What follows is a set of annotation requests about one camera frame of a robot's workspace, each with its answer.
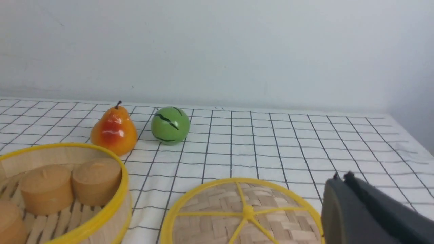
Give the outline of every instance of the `orange pear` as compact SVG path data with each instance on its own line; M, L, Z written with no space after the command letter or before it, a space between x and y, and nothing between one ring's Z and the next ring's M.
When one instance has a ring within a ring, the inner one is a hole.
M118 156L129 153L137 143L137 131L128 111L119 106L104 113L90 132L90 142L104 147Z

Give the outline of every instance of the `green fruit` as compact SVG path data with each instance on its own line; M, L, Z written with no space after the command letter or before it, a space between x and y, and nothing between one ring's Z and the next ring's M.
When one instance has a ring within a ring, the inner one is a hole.
M151 122L154 137L166 145L175 145L187 137L190 119L181 109L166 107L158 110Z

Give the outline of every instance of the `bamboo steamer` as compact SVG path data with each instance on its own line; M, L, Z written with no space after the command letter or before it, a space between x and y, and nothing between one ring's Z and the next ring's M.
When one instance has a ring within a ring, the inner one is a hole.
M50 215L27 213L18 182L29 171L59 164L73 170L96 158L113 158L121 166L121 181L113 198L101 207L70 206ZM128 173L111 151L90 144L59 143L34 146L0 156L0 199L15 203L27 228L27 244L119 244L131 220Z
M276 184L228 178L200 185L170 209L161 244L325 244L318 212Z

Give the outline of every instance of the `woven bamboo lid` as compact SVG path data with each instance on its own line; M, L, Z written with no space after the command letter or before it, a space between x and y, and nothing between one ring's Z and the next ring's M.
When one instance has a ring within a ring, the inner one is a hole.
M323 244L319 214L267 181L230 178L186 193L164 220L162 244Z

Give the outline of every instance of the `table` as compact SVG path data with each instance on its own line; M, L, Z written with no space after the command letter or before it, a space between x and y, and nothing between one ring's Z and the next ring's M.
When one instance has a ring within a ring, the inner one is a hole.
M59 142L89 143L108 102L0 99L0 155ZM434 219L434 157L387 114L179 106L191 120L185 142L151 134L164 105L126 103L139 134L122 156L134 213L124 243L157 243L168 209L185 192L215 179L268 180L318 212L324 184L352 171L409 208Z

